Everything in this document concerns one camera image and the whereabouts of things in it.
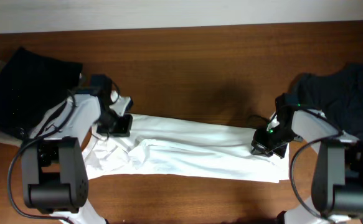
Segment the white t-shirt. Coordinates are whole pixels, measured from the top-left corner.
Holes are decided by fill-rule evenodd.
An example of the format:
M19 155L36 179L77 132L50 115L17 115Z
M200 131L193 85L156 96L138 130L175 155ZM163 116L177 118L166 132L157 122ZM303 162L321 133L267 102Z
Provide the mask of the white t-shirt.
M251 154L254 129L134 114L128 137L92 127L82 152L89 179L117 174L171 174L278 183L288 158Z

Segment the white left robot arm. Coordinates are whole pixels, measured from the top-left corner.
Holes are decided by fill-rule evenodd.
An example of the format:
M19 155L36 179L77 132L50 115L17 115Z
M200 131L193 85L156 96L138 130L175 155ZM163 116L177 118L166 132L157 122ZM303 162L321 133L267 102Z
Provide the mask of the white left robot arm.
M69 92L62 111L54 111L39 133L25 140L7 172L7 194L21 216L65 223L107 223L88 201L88 177L82 142L91 127L110 137L128 137L133 117L128 113L133 100L122 97L117 84L106 75L92 75L88 87ZM12 170L21 161L23 212L12 196Z

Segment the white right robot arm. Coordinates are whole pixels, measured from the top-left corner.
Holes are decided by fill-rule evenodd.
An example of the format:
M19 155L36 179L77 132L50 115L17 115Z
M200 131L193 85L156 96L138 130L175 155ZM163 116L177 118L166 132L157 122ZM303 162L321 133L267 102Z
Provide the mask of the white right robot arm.
M258 128L251 153L286 156L291 141L306 144L294 154L289 178L299 206L282 211L269 223L341 223L363 218L363 141L328 120L321 110L302 105L297 96L284 93L275 100L276 111ZM307 148L317 153L311 196L303 200L295 184L294 168Z

